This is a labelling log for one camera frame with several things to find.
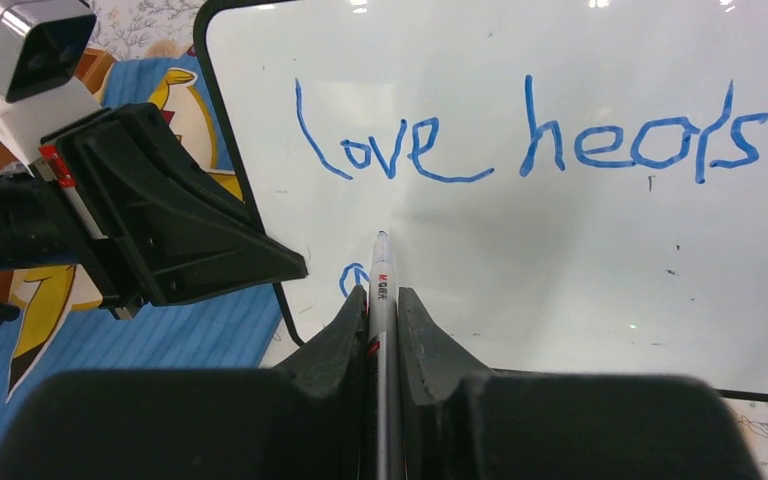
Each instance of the red label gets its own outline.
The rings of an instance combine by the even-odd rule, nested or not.
[[[63,162],[63,158],[60,156],[60,152],[54,148],[54,145],[43,145],[39,148],[42,157],[46,159],[46,163],[51,170],[54,171],[54,175],[57,177],[57,183],[60,188],[72,188],[75,186],[75,178],[72,177],[72,172],[66,167],[66,163]]]
[[[375,342],[369,347],[369,351],[366,352],[367,357],[371,357],[373,353],[377,352],[381,348],[381,342]]]

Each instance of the marker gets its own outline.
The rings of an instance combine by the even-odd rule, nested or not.
[[[369,348],[364,412],[362,479],[403,480],[399,364],[396,350],[396,284],[390,237],[378,232],[369,270]]]

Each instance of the white board surface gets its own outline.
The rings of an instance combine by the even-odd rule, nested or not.
[[[309,0],[206,43],[303,338],[384,229],[492,367],[768,393],[768,0]]]

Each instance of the cartoon character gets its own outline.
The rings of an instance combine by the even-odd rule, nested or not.
[[[219,152],[213,119],[195,83],[195,72],[170,68],[149,96],[169,128],[201,168],[242,199],[233,172],[217,170]],[[45,354],[69,312],[101,304],[101,294],[80,265],[17,271],[11,303],[22,308],[22,325],[10,361],[7,400]]]

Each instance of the wallpaper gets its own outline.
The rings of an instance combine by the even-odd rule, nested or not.
[[[198,0],[93,1],[91,5],[99,22],[91,45],[110,52],[119,60],[177,57],[192,45],[193,22],[202,3]],[[280,349],[279,343],[292,343],[283,324],[276,332],[270,350]],[[768,403],[727,403],[761,471],[768,478]]]

